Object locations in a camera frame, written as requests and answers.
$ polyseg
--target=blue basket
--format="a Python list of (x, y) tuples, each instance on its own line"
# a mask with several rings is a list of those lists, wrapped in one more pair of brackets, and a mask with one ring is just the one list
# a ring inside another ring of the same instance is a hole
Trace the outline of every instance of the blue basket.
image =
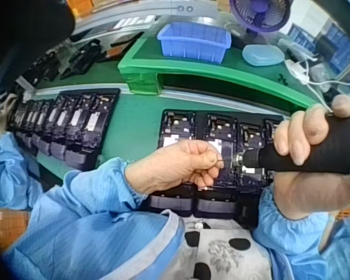
[(231, 34), (220, 27), (172, 22), (157, 35), (166, 57), (184, 57), (220, 64), (231, 47)]

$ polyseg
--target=coworker's hand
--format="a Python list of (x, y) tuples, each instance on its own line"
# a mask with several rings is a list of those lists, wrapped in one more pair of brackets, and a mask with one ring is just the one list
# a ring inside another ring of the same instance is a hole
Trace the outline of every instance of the coworker's hand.
[(15, 94), (10, 94), (6, 100), (0, 104), (0, 136), (5, 133), (8, 122), (8, 115), (15, 105)]
[(181, 183), (212, 186), (224, 167), (221, 154), (208, 142), (186, 140), (160, 148), (125, 170), (130, 185), (140, 193), (163, 191)]
[[(332, 107), (337, 117), (350, 117), (348, 96), (336, 96)], [(317, 104), (306, 112), (296, 112), (290, 121), (281, 122), (274, 139), (277, 152), (282, 156), (290, 154), (296, 165), (302, 165), (310, 155), (311, 146), (322, 143), (328, 134), (325, 113), (326, 109)], [(289, 219), (350, 206), (350, 175), (277, 172), (274, 183), (275, 202)]]

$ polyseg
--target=black polka dot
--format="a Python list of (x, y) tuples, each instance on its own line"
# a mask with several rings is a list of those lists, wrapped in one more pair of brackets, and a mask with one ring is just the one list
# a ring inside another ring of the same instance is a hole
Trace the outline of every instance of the black polka dot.
[(200, 242), (200, 234), (199, 232), (186, 232), (185, 240), (189, 247), (198, 247), (198, 242)]
[(202, 224), (204, 225), (204, 229), (211, 229), (211, 227), (207, 223), (203, 222)]
[(234, 239), (230, 239), (228, 241), (229, 245), (232, 248), (235, 248), (236, 250), (239, 251), (246, 251), (250, 248), (251, 243), (249, 240), (247, 240), (246, 238), (234, 238)]
[(196, 263), (194, 267), (194, 278), (199, 280), (210, 280), (211, 279), (211, 270), (209, 266), (204, 262)]

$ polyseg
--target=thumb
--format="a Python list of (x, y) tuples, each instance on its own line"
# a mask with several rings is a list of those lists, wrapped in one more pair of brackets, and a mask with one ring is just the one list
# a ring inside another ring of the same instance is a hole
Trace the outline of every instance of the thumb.
[(193, 169), (210, 169), (218, 160), (215, 152), (207, 150), (200, 155), (191, 155), (191, 167)]

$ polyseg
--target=black screwdriver handle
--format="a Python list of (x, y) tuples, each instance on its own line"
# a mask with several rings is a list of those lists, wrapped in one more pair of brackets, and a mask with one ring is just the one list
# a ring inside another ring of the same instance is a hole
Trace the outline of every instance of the black screwdriver handle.
[(247, 150), (243, 163), (250, 168), (266, 168), (278, 172), (329, 172), (350, 173), (350, 117), (338, 118), (326, 116), (329, 133), (319, 145), (311, 146), (310, 156), (302, 166), (293, 163), (292, 158), (281, 156), (274, 144), (267, 144), (261, 149)]

